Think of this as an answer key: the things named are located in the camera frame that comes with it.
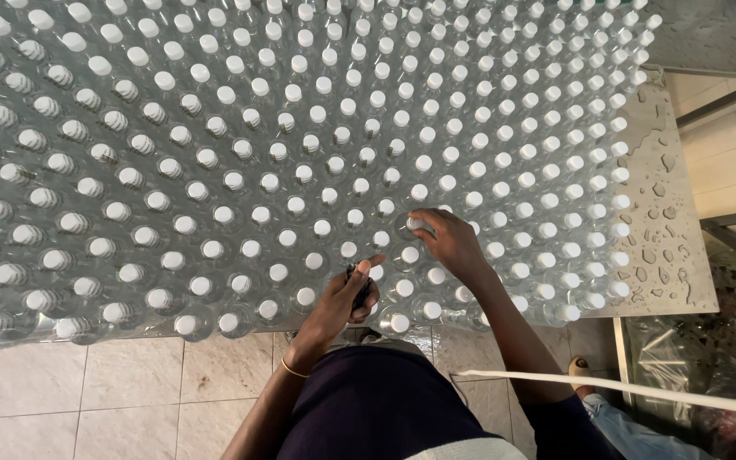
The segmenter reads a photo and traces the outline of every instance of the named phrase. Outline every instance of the white cord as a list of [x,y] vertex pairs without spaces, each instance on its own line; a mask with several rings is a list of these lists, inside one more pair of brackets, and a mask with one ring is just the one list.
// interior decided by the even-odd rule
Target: white cord
[[575,383],[578,385],[593,385],[612,390],[626,391],[628,393],[641,394],[649,398],[660,398],[661,400],[677,401],[679,403],[698,404],[708,408],[718,408],[736,412],[736,400],[720,398],[717,396],[706,396],[705,394],[680,393],[679,391],[663,390],[651,386],[635,385],[632,383],[615,382],[597,377],[572,377],[558,374],[533,374],[531,372],[511,371],[463,371],[448,374],[454,386],[458,389],[453,377],[482,376],[482,377],[504,377],[518,378],[524,380],[538,380],[542,382]]

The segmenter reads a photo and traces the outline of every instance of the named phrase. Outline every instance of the bracelet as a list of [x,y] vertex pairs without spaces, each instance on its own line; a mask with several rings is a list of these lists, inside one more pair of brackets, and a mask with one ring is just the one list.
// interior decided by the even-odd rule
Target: bracelet
[[283,367],[285,368],[286,371],[289,371],[289,372],[293,373],[297,377],[308,378],[308,376],[304,376],[303,374],[301,374],[299,372],[295,372],[295,371],[292,371],[291,369],[289,369],[289,367],[285,365],[285,359],[280,358],[280,362],[283,363]]

